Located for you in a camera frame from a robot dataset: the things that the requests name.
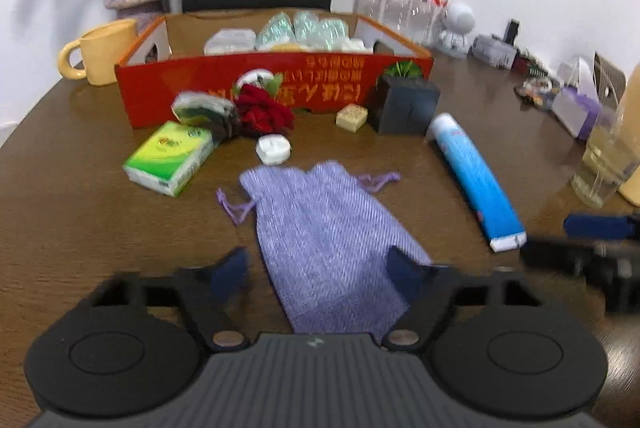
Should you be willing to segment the starry night cloth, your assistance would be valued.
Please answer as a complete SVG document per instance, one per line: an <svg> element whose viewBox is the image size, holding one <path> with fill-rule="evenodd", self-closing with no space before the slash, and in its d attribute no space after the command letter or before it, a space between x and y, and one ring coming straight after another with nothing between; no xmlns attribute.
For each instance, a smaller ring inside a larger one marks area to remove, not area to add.
<svg viewBox="0 0 640 428"><path fill-rule="evenodd" d="M208 129L215 141L232 139L240 133L240 115L235 104L206 92L181 92L171 112L186 126Z"/></svg>

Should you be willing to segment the yellow ceramic mug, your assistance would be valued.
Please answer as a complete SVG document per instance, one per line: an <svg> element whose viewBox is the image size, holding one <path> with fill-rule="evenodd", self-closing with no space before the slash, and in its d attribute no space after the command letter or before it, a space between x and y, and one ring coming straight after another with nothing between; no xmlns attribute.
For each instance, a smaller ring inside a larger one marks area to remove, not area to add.
<svg viewBox="0 0 640 428"><path fill-rule="evenodd" d="M85 78L96 87L114 84L115 66L137 37L137 21L131 18L100 25L62 48L58 53L58 73L72 81ZM82 69L70 63L75 50L80 51Z"/></svg>

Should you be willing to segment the snack packets pile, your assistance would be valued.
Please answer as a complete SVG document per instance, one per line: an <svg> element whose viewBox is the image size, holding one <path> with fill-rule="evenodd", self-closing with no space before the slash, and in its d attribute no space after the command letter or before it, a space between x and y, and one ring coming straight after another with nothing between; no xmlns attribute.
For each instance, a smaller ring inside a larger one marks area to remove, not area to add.
<svg viewBox="0 0 640 428"><path fill-rule="evenodd" d="M514 94L523 103L543 111L551 109L559 92L558 82L548 76L527 78L520 86L514 88Z"/></svg>

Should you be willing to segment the black cube box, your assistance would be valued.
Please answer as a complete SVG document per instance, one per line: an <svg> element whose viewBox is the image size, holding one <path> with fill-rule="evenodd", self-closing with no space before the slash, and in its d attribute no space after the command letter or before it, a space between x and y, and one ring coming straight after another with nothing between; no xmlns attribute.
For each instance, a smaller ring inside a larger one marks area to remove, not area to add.
<svg viewBox="0 0 640 428"><path fill-rule="evenodd" d="M424 136L439 97L439 88L422 77L382 75L375 85L368 121L380 135Z"/></svg>

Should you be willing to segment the yellow white plush toy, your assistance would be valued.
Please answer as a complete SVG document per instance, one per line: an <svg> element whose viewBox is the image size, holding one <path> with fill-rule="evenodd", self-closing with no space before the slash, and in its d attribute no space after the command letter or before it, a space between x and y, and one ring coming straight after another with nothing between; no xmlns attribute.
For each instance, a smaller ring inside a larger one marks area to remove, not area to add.
<svg viewBox="0 0 640 428"><path fill-rule="evenodd" d="M373 48L367 47L359 38L339 40L316 40L315 42L271 42L260 47L271 52L344 52L344 54L372 55Z"/></svg>

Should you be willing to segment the purple drawstring pouch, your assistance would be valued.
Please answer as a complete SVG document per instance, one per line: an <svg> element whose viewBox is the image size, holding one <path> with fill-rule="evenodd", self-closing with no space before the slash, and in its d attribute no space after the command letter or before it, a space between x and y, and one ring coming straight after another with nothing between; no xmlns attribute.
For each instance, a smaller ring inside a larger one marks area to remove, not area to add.
<svg viewBox="0 0 640 428"><path fill-rule="evenodd" d="M247 202L216 193L235 225L255 215L262 259L295 333L380 339L405 313L386 271L388 250L421 266L432 260L375 197L399 178L352 175L336 161L310 170L258 166L240 177Z"/></svg>

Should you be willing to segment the blue toothpaste tube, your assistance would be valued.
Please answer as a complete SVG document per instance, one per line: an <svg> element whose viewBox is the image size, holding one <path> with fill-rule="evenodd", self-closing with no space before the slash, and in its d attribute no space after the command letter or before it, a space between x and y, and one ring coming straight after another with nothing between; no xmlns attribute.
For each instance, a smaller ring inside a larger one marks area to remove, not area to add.
<svg viewBox="0 0 640 428"><path fill-rule="evenodd" d="M436 115L430 130L469 201L490 248L501 253L523 246L527 240L525 227L465 130L449 113Z"/></svg>

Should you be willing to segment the green tissue pack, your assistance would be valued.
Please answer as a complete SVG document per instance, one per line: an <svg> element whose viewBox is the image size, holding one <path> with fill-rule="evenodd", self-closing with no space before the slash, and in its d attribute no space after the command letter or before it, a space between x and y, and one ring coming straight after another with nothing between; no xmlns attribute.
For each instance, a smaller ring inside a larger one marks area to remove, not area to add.
<svg viewBox="0 0 640 428"><path fill-rule="evenodd" d="M122 169L137 185L176 197L217 145L205 128L167 122L126 159Z"/></svg>

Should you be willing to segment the iridescent plastic bag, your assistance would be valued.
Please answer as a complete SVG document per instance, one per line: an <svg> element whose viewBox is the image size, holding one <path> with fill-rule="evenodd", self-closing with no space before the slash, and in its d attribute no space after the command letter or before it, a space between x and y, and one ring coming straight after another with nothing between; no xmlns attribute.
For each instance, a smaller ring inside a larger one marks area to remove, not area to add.
<svg viewBox="0 0 640 428"><path fill-rule="evenodd" d="M315 42L350 38L347 23L340 18L320 18L309 10L290 17L284 11L271 17L257 34L255 49L271 42Z"/></svg>

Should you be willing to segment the small white robot figurine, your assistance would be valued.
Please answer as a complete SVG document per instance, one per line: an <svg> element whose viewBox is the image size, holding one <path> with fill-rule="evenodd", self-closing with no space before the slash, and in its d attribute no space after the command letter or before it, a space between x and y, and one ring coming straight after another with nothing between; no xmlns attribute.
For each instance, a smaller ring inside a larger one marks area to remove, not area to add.
<svg viewBox="0 0 640 428"><path fill-rule="evenodd" d="M469 34L474 28L472 8L460 2L450 4L439 17L435 48L452 58L465 58L470 49Z"/></svg>

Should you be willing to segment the white cotton swab container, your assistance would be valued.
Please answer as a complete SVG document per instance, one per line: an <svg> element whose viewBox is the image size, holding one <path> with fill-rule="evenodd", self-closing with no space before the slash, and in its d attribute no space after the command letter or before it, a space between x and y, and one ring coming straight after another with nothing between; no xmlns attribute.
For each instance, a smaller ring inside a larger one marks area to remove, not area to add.
<svg viewBox="0 0 640 428"><path fill-rule="evenodd" d="M203 47L206 56L244 54L253 51L256 33L251 29L222 29L209 37Z"/></svg>

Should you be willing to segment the red artificial rose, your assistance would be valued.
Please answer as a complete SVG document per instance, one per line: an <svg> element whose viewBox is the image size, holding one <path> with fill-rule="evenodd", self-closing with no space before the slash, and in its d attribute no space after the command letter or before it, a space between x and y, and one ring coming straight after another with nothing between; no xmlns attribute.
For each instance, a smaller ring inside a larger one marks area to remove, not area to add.
<svg viewBox="0 0 640 428"><path fill-rule="evenodd" d="M277 100L282 81L281 73L256 69L235 82L232 101L240 115L241 135L255 138L272 133L285 135L294 129L294 113Z"/></svg>

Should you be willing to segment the glass of yellow liquid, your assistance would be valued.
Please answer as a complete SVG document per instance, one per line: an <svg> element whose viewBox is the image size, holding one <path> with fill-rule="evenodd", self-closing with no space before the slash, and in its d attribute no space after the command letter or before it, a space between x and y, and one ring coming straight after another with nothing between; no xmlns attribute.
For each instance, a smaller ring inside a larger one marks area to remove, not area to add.
<svg viewBox="0 0 640 428"><path fill-rule="evenodd" d="M621 122L593 126L572 178L572 188L587 205L601 208L639 167L639 135Z"/></svg>

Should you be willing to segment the purple white small box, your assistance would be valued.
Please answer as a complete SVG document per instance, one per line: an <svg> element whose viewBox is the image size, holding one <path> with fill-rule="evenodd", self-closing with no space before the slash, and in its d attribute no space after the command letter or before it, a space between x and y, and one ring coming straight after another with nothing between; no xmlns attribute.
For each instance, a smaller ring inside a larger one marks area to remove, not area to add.
<svg viewBox="0 0 640 428"><path fill-rule="evenodd" d="M551 112L574 139L587 140L602 110L601 103L565 87L555 96Z"/></svg>

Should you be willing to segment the small beige eraser block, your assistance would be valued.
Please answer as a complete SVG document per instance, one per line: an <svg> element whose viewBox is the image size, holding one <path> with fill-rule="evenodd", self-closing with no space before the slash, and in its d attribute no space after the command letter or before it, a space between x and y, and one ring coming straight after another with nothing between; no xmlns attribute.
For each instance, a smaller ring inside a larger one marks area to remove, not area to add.
<svg viewBox="0 0 640 428"><path fill-rule="evenodd" d="M338 128L357 133L357 131L366 124L368 119L368 110L365 107L357 106L357 104L349 103L337 112L335 116L335 125Z"/></svg>

